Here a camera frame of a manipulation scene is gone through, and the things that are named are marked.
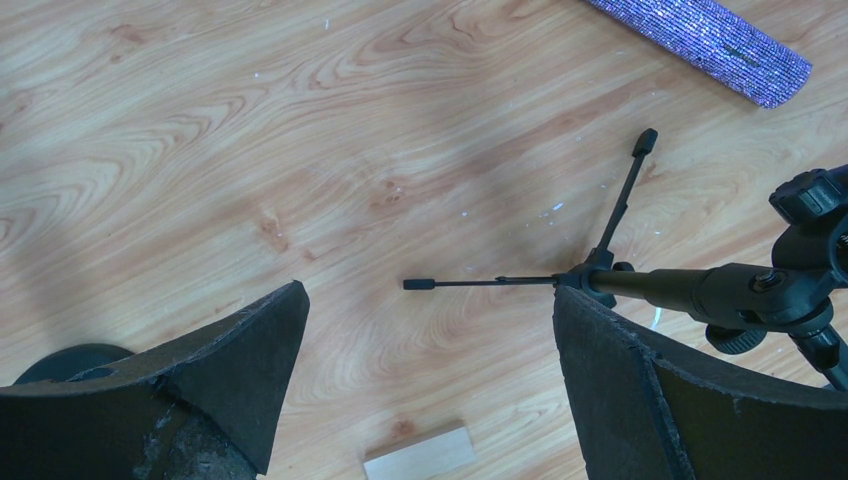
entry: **wood grain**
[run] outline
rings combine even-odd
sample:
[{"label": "wood grain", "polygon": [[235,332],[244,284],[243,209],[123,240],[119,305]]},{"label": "wood grain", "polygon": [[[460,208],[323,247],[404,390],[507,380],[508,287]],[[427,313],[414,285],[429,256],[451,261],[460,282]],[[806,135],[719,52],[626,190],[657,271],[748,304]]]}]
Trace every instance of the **wood grain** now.
[{"label": "wood grain", "polygon": [[[579,0],[4,5],[0,382],[83,342],[145,350],[297,278],[313,308],[269,478],[361,479],[365,452],[457,419],[478,457],[461,478],[583,477],[550,288],[399,281],[568,268],[646,127],[620,258],[766,263],[768,194],[846,163],[848,5],[723,4],[814,63],[778,110]],[[683,315],[657,328],[715,354]],[[785,337],[728,360],[823,382]]]}]

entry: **black plastic knob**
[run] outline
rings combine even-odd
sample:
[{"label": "black plastic knob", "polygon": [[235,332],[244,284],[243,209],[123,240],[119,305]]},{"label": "black plastic knob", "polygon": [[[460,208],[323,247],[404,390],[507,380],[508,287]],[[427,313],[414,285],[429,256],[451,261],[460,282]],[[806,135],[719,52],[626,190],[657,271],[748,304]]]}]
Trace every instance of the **black plastic knob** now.
[{"label": "black plastic knob", "polygon": [[844,196],[842,184],[830,172],[818,168],[777,187],[769,203],[788,224],[802,225],[835,210]]},{"label": "black plastic knob", "polygon": [[616,262],[612,265],[612,269],[615,272],[635,272],[636,269],[633,268],[633,264],[630,262]]},{"label": "black plastic knob", "polygon": [[765,330],[733,330],[707,325],[707,341],[716,350],[728,355],[739,355],[752,350],[766,338]]},{"label": "black plastic knob", "polygon": [[432,278],[410,278],[403,281],[404,290],[435,290],[436,281]]}]

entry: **stand base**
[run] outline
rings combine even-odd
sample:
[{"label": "stand base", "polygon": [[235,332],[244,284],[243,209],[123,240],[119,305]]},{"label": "stand base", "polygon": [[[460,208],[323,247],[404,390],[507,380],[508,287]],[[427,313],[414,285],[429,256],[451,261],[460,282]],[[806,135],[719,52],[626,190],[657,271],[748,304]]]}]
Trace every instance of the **stand base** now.
[{"label": "stand base", "polygon": [[35,362],[15,380],[15,385],[43,380],[66,382],[80,372],[117,362],[131,355],[133,353],[129,350],[114,345],[101,343],[77,345]]}]

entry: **rhinestone roll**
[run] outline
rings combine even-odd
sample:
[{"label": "rhinestone roll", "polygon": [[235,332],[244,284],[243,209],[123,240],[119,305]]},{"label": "rhinestone roll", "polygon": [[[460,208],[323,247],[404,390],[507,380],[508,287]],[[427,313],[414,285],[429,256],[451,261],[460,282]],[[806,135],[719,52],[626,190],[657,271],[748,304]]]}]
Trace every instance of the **rhinestone roll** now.
[{"label": "rhinestone roll", "polygon": [[764,108],[792,98],[812,64],[711,0],[587,0]]}]

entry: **screw knob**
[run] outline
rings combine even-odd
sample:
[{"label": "screw knob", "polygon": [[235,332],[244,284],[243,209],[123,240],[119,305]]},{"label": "screw knob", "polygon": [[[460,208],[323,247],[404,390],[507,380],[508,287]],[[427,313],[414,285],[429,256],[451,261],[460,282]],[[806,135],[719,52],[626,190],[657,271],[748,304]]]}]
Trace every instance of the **screw knob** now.
[{"label": "screw knob", "polygon": [[766,338],[765,330],[733,330],[707,325],[707,341],[716,350],[728,355],[739,355],[752,350]]},{"label": "screw knob", "polygon": [[827,170],[817,168],[777,187],[769,203],[790,225],[815,221],[842,203],[845,188]]},{"label": "screw knob", "polygon": [[767,270],[751,279],[751,290],[764,293],[780,285],[786,279],[786,274],[776,270]]}]

